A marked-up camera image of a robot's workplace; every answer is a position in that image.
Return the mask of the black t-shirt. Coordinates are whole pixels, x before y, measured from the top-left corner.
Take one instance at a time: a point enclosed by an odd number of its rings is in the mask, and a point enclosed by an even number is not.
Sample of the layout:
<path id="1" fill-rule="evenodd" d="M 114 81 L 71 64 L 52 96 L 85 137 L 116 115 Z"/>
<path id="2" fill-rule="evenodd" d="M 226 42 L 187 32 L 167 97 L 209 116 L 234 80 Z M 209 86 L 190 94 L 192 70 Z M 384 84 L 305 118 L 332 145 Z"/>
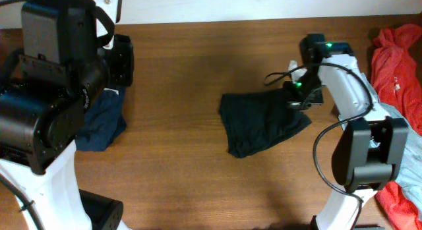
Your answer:
<path id="1" fill-rule="evenodd" d="M 301 111 L 287 106 L 282 88 L 247 94 L 223 94 L 219 114 L 226 130 L 228 153 L 245 158 L 299 134 L 311 124 Z"/>

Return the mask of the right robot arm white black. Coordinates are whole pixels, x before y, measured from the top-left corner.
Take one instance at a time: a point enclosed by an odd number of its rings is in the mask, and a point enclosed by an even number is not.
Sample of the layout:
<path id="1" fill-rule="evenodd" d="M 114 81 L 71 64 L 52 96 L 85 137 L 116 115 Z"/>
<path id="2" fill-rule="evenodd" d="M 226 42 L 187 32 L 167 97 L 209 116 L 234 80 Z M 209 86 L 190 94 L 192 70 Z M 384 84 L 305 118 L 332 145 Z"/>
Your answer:
<path id="1" fill-rule="evenodd" d="M 287 105 L 305 110 L 317 103 L 317 92 L 325 87 L 340 114 L 340 120 L 325 128 L 313 146 L 336 127 L 343 133 L 332 154 L 335 183 L 322 173 L 332 189 L 323 209 L 310 222 L 311 229 L 357 229 L 363 206 L 397 178 L 409 126 L 403 118 L 393 118 L 378 100 L 377 93 L 360 72 L 353 50 L 346 42 L 328 42 L 323 34 L 308 34 L 299 43 L 305 74 L 288 74 L 283 87 L 291 94 Z"/>

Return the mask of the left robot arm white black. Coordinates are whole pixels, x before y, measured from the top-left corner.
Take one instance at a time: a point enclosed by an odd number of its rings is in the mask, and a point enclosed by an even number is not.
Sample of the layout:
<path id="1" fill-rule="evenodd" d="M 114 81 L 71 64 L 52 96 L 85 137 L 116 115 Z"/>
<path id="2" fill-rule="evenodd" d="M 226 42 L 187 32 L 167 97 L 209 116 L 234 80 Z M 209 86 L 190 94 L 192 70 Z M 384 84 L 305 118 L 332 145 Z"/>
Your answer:
<path id="1" fill-rule="evenodd" d="M 123 0 L 21 3 L 23 46 L 1 66 L 1 183 L 29 229 L 125 230 L 123 203 L 78 187 L 76 136 L 110 85 L 133 81 L 133 45 L 115 33 Z"/>

